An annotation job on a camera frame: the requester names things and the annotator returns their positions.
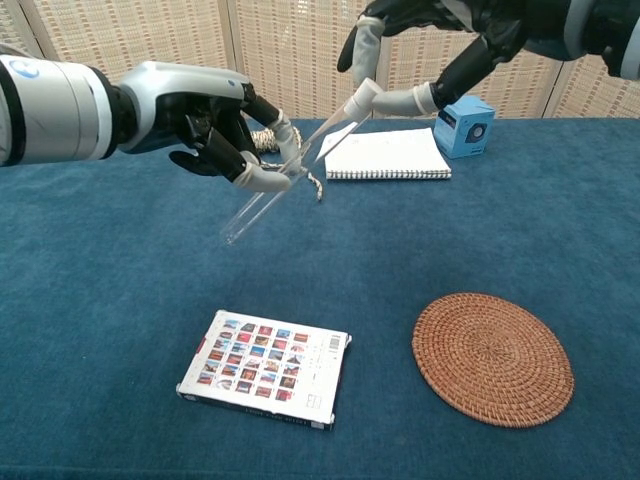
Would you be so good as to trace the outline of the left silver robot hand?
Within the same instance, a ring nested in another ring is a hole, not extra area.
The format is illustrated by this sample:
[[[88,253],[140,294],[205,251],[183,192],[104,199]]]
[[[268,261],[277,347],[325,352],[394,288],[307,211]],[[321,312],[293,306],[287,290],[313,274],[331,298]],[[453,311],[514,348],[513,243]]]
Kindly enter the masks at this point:
[[[287,174],[262,167],[245,119],[270,130],[282,159],[297,164],[294,127],[247,76],[225,68],[145,61],[125,74],[115,91],[119,150],[142,154],[171,147],[170,160],[195,175],[222,177],[252,192],[291,187]]]

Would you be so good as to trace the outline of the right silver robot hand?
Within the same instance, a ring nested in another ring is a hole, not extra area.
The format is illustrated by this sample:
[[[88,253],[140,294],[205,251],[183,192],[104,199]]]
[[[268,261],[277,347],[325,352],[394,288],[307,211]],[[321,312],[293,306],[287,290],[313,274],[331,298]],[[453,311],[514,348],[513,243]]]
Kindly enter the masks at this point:
[[[384,115],[427,115],[455,103],[522,50],[565,59],[567,13],[568,0],[373,0],[345,40],[337,70],[350,71],[359,86],[366,78],[376,78],[384,37],[430,26],[475,33],[438,79],[383,92],[373,101],[374,110]]]

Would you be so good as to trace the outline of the small white stopper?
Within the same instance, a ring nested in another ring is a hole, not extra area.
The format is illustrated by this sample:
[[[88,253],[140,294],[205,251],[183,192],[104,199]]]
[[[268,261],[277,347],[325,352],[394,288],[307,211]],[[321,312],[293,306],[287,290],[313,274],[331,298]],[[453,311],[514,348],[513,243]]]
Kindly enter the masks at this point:
[[[384,90],[372,79],[365,78],[346,100],[343,111],[350,117],[366,117],[373,109],[372,103]]]

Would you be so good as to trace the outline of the clear glass test tube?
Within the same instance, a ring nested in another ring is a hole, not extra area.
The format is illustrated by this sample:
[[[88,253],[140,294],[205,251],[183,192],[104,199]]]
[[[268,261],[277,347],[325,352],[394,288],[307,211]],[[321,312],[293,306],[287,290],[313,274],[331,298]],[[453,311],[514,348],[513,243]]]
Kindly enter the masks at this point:
[[[300,153],[295,160],[278,165],[277,172],[288,177],[291,181],[290,188],[282,192],[255,194],[222,229],[224,242],[234,244],[279,200],[286,194],[293,193],[297,187],[302,187],[313,200],[321,202],[324,198],[324,185],[320,174],[315,173],[317,166],[370,115],[371,112],[366,117],[353,118],[345,114],[343,107],[337,110],[308,139],[301,142]]]

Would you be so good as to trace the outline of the blue cardboard box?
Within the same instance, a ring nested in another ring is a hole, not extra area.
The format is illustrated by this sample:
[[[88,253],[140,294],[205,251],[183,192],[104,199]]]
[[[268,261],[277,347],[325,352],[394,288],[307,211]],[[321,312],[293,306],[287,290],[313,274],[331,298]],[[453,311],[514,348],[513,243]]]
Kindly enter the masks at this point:
[[[479,97],[463,96],[438,113],[433,127],[437,146],[449,159],[482,154],[495,113],[495,109]]]

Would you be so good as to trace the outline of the woven bamboo folding screen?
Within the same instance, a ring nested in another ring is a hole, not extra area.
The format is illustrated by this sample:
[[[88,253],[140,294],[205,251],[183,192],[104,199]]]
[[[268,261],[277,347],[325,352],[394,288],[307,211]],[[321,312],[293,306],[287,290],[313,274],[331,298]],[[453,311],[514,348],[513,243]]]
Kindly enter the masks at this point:
[[[148,60],[246,74],[288,115],[320,118],[352,89],[337,59],[367,0],[0,0],[0,43],[112,81]],[[473,89],[501,118],[640,119],[640,81],[604,62],[523,52]]]

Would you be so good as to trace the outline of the white spiral notebook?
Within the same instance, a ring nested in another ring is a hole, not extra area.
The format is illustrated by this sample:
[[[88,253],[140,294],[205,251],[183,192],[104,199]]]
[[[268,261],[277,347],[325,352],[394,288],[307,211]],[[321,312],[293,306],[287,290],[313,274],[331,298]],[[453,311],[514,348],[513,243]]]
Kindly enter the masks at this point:
[[[352,133],[340,141],[327,137],[328,180],[445,180],[452,170],[430,127]]]

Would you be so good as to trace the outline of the blue fleece table cover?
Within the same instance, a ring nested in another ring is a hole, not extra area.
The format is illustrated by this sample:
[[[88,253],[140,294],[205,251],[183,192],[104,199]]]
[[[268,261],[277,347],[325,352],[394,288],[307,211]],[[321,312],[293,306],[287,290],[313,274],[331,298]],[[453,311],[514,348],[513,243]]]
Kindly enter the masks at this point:
[[[447,181],[246,193],[163,151],[0,168],[0,480],[640,480],[640,119],[497,120]],[[457,291],[563,344],[568,408],[477,422],[413,325]],[[175,387],[218,309],[352,335],[329,432]]]

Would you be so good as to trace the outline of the flat box with picture grid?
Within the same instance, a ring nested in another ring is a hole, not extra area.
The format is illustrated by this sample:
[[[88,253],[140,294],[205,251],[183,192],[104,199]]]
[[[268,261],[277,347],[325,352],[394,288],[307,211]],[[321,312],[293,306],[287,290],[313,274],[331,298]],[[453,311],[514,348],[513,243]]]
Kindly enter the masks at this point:
[[[347,332],[218,310],[176,394],[330,430],[351,341]]]

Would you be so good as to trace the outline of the round woven rattan coaster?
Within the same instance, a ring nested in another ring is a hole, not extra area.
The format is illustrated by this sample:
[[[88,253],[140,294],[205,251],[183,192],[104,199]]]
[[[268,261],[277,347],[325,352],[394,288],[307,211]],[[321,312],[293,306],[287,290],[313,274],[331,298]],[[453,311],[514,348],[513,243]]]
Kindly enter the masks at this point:
[[[523,307],[461,292],[416,319],[411,350],[426,384],[447,405],[493,426],[545,424],[570,404],[575,378],[554,332]]]

